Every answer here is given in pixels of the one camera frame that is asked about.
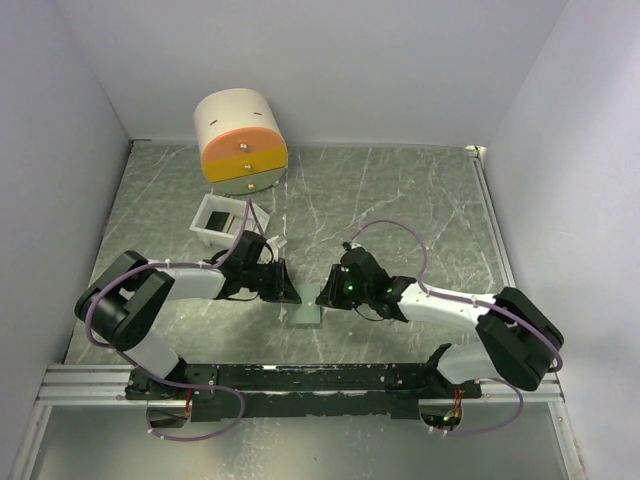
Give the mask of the green card holder book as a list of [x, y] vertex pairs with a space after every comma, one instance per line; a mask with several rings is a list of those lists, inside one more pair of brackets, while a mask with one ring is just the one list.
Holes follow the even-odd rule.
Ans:
[[301, 284], [296, 290], [301, 302], [287, 305], [286, 323], [293, 328], [320, 328], [322, 307], [317, 305], [315, 300], [321, 292], [321, 286], [318, 283]]

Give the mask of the white card tray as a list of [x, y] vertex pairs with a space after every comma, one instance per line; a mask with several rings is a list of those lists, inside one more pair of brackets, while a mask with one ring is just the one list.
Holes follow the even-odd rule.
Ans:
[[191, 222], [190, 231], [207, 247], [231, 246], [245, 214], [246, 200], [206, 194]]

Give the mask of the black credit card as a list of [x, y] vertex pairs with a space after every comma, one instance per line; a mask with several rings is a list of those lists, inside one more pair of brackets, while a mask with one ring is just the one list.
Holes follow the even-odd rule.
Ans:
[[227, 229], [226, 225], [229, 219], [230, 214], [228, 212], [212, 211], [205, 228], [211, 231], [224, 232]]

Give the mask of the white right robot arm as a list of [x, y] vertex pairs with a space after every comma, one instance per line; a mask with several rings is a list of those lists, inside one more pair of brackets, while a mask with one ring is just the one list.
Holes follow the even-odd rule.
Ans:
[[475, 334], [475, 343], [444, 346], [434, 354], [424, 384], [439, 398], [459, 384], [485, 378], [531, 392], [560, 364], [563, 335], [522, 291], [505, 287], [497, 294], [474, 295], [426, 286], [412, 277], [389, 275], [360, 246], [331, 267], [315, 303], [340, 310], [366, 305], [383, 319]]

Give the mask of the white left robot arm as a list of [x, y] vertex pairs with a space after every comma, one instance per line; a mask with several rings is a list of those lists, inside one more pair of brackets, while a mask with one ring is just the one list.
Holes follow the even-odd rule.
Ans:
[[247, 230], [229, 249], [198, 263], [154, 262], [126, 251], [80, 296], [74, 313], [88, 339], [146, 370], [152, 389], [173, 399], [187, 385], [186, 362], [152, 330], [163, 305], [230, 300], [241, 290], [268, 303], [299, 304], [285, 261], [261, 261], [262, 253], [271, 251], [263, 236]]

